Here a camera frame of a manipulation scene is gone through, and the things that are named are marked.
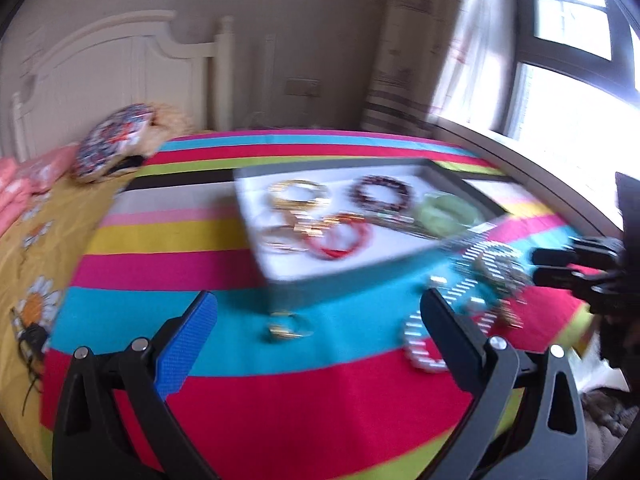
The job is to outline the round embroidered cushion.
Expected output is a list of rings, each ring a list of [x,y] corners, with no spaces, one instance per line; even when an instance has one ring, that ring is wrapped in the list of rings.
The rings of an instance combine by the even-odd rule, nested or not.
[[[70,168],[81,183],[106,176],[130,156],[139,156],[138,145],[151,125],[154,110],[143,103],[132,104],[111,114],[95,126],[78,145]]]

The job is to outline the beige plush toy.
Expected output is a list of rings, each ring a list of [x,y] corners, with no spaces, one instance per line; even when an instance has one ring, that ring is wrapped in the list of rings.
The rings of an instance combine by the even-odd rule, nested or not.
[[[152,117],[140,136],[137,152],[152,157],[168,141],[196,133],[192,119],[179,107],[167,103],[150,103]]]

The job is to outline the green jade bangle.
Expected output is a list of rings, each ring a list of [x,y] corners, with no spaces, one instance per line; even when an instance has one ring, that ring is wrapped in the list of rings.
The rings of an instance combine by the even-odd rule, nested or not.
[[[413,208],[413,218],[425,232],[438,238],[458,235],[485,221],[474,205],[449,193],[424,195]]]

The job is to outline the gold bangle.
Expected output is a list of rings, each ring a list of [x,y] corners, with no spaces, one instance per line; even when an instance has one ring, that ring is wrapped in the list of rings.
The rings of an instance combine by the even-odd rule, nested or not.
[[[331,200],[331,192],[314,181],[288,179],[270,185],[268,198],[277,210],[311,211],[326,206]]]

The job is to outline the wall power socket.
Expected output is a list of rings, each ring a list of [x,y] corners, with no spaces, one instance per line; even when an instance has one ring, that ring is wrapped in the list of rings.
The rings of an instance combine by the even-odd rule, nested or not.
[[[312,78],[288,78],[284,84],[284,94],[317,99],[321,94],[321,82]]]

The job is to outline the window frame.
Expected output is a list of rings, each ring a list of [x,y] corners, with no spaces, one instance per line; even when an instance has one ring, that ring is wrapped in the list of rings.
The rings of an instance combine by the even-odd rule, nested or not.
[[[639,172],[638,0],[461,0],[430,114],[486,134],[614,224]]]

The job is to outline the white wooden headboard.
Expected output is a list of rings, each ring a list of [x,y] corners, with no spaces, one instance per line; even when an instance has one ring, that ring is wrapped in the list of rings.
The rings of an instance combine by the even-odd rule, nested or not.
[[[32,66],[26,91],[12,96],[18,160],[82,139],[116,110],[142,102],[178,107],[198,130],[233,127],[232,16],[215,38],[180,44],[175,12],[144,10],[102,18],[76,30]]]

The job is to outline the gold scarf ring cluster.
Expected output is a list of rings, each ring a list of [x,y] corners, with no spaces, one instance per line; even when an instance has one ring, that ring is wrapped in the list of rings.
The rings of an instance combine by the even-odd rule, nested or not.
[[[308,240],[321,234],[322,229],[312,223],[266,226],[258,231],[258,242],[272,252],[306,252]]]

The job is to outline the yellow floral bed sheet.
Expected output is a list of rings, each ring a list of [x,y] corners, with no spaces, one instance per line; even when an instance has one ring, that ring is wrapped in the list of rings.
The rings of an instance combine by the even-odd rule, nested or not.
[[[18,332],[53,328],[80,257],[130,174],[78,184],[64,177],[32,196],[1,237],[1,417],[29,466],[50,477],[50,438],[40,425],[43,365],[21,357]]]

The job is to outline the grey shallow jewelry box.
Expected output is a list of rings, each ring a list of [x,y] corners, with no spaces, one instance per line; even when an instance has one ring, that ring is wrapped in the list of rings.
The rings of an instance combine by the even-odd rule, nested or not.
[[[424,270],[442,252],[465,248],[506,221],[506,210],[483,192],[425,158],[348,158],[282,162],[234,170],[238,200],[250,247],[273,309],[298,310],[389,285]],[[325,185],[331,200],[311,211],[277,210],[270,185],[304,179]],[[474,205],[485,221],[458,235],[428,240],[375,226],[368,212],[413,218],[426,194],[454,194]],[[258,242],[266,226],[312,223],[322,229],[306,252],[272,252]]]

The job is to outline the striped colourful blanket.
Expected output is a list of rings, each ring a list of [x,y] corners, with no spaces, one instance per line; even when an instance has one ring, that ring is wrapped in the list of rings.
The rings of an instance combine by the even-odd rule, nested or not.
[[[506,210],[501,226],[422,271],[343,299],[273,309],[236,199],[234,170],[282,162],[425,158]],[[94,232],[44,360],[40,418],[52,443],[74,351],[124,350],[182,315],[202,290],[217,322],[167,404],[214,479],[414,479],[470,406],[427,333],[437,289],[488,336],[541,353],[573,347],[585,306],[528,279],[529,253],[574,230],[490,162],[392,134],[235,131],[165,143]]]

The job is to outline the patterned beige curtain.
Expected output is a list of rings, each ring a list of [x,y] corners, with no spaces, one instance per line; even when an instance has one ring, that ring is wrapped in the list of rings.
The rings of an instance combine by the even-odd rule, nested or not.
[[[516,0],[387,0],[361,127],[496,130],[515,70]]]

